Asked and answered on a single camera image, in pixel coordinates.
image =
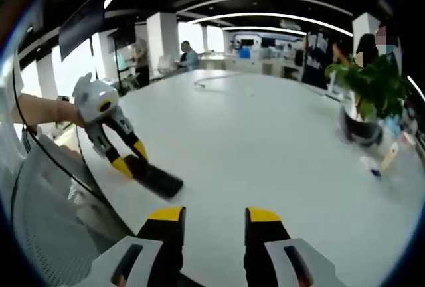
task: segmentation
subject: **white wall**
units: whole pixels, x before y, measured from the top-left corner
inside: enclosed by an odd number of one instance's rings
[[[161,56],[179,60],[177,19],[172,13],[156,13],[146,20],[151,75],[156,74]]]
[[[147,36],[147,25],[136,25],[134,29],[136,37],[142,38],[149,42]]]

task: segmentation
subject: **black cable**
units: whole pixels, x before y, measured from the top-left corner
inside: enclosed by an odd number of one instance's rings
[[[23,113],[22,113],[22,111],[21,111],[21,106],[19,105],[19,102],[18,102],[18,96],[17,96],[17,93],[16,93],[16,84],[15,84],[15,70],[13,70],[12,71],[12,75],[13,75],[13,77],[12,77],[12,81],[13,81],[13,94],[14,94],[14,96],[15,96],[15,103],[16,103],[16,107],[17,107],[17,109],[18,109],[18,113],[19,113],[19,115],[20,115],[20,117],[21,117],[21,120],[22,120],[22,123],[25,125],[25,126],[28,126],[28,124],[27,124],[27,122],[26,122],[26,120],[25,120],[25,118],[24,118],[24,115],[23,115]],[[33,138],[33,140],[34,140],[34,142],[42,149],[42,151],[44,152],[44,154],[46,154],[47,155],[47,157],[49,158],[49,159],[51,159],[52,160],[52,162],[54,163],[54,164],[56,164],[57,165],[57,167],[59,167],[59,169],[61,169],[65,174],[67,174],[67,176],[69,176],[70,178],[72,178],[72,179],[74,179],[80,186],[82,186],[87,192],[89,192],[91,195],[93,195],[93,197],[95,197],[95,198],[97,198],[100,202],[102,202],[103,204],[105,204],[106,206],[109,206],[109,204],[108,204],[108,202],[105,202],[105,200],[103,199],[103,198],[101,198],[99,195],[97,195],[95,192],[93,192],[93,190],[91,190],[87,185],[85,185],[83,182],[81,182],[79,179],[77,179],[75,176],[73,176],[73,174],[71,174],[69,171],[67,171],[63,166],[61,166],[61,164],[59,164],[59,162],[57,162],[57,160],[55,160],[55,158],[53,158],[53,156],[51,156],[51,154],[44,148],[44,146],[40,143],[40,141],[35,137],[35,135],[33,134],[33,132],[32,131],[30,131],[30,130],[27,130],[28,131],[28,133],[31,135],[31,137]],[[11,201],[11,209],[12,209],[12,207],[13,207],[13,203],[14,203],[14,197],[12,198],[12,201]]]

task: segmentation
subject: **monitor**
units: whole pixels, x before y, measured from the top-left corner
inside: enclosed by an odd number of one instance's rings
[[[100,30],[104,21],[104,0],[87,0],[59,29],[62,61],[87,38]]]

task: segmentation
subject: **human arm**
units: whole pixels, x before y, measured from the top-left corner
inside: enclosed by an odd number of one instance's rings
[[[18,98],[18,103],[29,126],[67,121],[84,127],[77,107],[67,101],[49,100],[22,93]],[[14,123],[23,123],[16,105],[12,109],[12,118]]]

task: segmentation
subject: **plant pot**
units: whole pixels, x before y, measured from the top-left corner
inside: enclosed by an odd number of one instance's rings
[[[383,138],[383,129],[376,122],[358,121],[352,117],[358,118],[357,113],[351,109],[351,115],[342,105],[339,113],[339,123],[341,129],[349,141],[354,141],[361,146],[370,147],[373,144],[380,144]]]

